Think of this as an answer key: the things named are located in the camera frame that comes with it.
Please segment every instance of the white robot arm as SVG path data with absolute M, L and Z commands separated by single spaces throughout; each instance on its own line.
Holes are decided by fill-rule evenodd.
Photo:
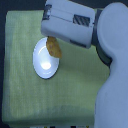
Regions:
M 95 45 L 110 76 L 97 94 L 94 128 L 128 127 L 128 8 L 95 11 L 67 0 L 47 0 L 41 32 L 86 48 Z

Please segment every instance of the table surface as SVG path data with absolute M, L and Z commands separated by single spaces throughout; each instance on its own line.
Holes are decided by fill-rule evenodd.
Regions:
M 92 8 L 104 8 L 112 2 L 122 2 L 128 6 L 126 0 L 71 0 Z M 4 74 L 4 52 L 5 52 L 5 22 L 7 11 L 10 10 L 43 10 L 46 0 L 1 0 L 0 1 L 0 124 L 5 126 L 1 121 L 2 113 L 2 95 L 3 95 L 3 74 Z

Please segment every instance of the green cloth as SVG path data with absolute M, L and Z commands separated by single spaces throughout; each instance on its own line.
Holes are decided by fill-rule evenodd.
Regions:
M 10 126 L 93 125 L 98 90 L 109 69 L 95 47 L 60 39 L 63 57 L 57 73 L 40 78 L 32 63 L 41 35 L 43 11 L 9 11 L 6 17 L 2 120 Z

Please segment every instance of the small plate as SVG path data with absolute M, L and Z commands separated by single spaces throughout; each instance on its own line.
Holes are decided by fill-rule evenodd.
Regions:
M 42 38 L 33 52 L 33 66 L 36 73 L 44 79 L 52 77 L 59 65 L 59 58 L 50 56 L 46 47 L 47 37 Z

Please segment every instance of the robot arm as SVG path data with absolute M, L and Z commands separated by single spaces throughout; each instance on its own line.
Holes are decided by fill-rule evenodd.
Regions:
M 95 28 L 96 20 L 92 8 L 67 0 L 48 0 L 41 32 L 89 48 L 96 31 L 100 57 L 108 56 L 112 63 L 110 77 L 97 95 L 94 128 L 127 128 L 128 8 L 112 3 L 101 12 Z

